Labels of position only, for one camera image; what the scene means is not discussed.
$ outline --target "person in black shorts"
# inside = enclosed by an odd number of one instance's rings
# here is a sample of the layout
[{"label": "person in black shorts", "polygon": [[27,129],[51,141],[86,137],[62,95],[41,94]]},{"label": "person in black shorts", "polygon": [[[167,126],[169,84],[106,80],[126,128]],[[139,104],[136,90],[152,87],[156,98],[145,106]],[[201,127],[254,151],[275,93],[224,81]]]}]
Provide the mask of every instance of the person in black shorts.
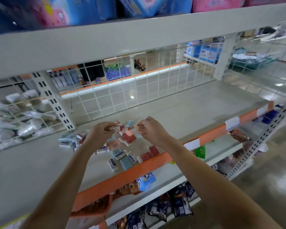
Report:
[{"label": "person in black shorts", "polygon": [[102,62],[104,61],[98,60],[77,65],[80,69],[80,73],[82,74],[84,81],[90,82],[90,84],[95,84],[96,78],[98,78],[99,82],[106,82]]}]

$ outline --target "person's right hand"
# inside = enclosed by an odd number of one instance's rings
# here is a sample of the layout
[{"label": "person's right hand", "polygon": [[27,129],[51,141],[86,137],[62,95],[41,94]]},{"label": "person's right hand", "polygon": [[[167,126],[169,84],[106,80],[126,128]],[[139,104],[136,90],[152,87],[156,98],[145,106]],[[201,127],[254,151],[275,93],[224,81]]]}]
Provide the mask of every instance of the person's right hand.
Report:
[{"label": "person's right hand", "polygon": [[152,117],[147,117],[145,120],[141,120],[138,123],[138,126],[140,125],[145,126],[145,132],[142,133],[143,138],[148,140],[153,145],[164,149],[165,144],[167,144],[168,141],[174,139],[171,135],[168,134],[162,124],[160,124]]}]

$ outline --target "hand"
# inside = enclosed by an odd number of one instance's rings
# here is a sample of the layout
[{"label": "hand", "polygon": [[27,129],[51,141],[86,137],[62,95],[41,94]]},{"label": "hand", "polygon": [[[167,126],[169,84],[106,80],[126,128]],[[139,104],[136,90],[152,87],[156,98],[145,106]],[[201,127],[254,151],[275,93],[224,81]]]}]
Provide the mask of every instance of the hand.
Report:
[{"label": "hand", "polygon": [[101,122],[93,126],[84,140],[83,145],[93,148],[93,151],[91,152],[94,153],[96,150],[101,148],[109,138],[111,138],[114,130],[108,131],[107,128],[115,125],[117,125],[115,122]]},{"label": "hand", "polygon": [[168,141],[174,140],[174,138],[164,129],[162,124],[152,117],[147,117],[145,120],[141,120],[138,123],[138,126],[140,125],[145,126],[145,132],[142,133],[143,138],[153,145],[164,149],[165,144],[167,144]]}]

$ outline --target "green package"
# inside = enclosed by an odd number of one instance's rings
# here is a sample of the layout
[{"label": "green package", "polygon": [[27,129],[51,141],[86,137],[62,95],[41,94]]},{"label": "green package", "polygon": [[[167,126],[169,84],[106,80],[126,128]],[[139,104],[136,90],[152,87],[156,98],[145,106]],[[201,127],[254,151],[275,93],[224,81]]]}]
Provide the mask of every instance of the green package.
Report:
[{"label": "green package", "polygon": [[197,149],[194,149],[195,155],[198,158],[205,159],[206,158],[206,146],[200,146]]}]

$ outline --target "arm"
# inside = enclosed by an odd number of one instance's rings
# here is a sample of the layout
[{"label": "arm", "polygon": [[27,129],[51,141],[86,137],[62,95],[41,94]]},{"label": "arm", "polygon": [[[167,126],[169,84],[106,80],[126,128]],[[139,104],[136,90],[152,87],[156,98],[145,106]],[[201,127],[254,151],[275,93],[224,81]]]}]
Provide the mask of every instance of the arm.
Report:
[{"label": "arm", "polygon": [[146,128],[142,136],[168,152],[223,228],[281,228],[236,185],[171,137],[158,121],[148,117],[139,124]]},{"label": "arm", "polygon": [[52,184],[20,229],[65,228],[87,163],[91,155],[102,147],[114,133],[113,130],[104,133],[104,130],[114,125],[116,123],[103,122],[90,130],[84,143],[73,155],[63,173]]}]

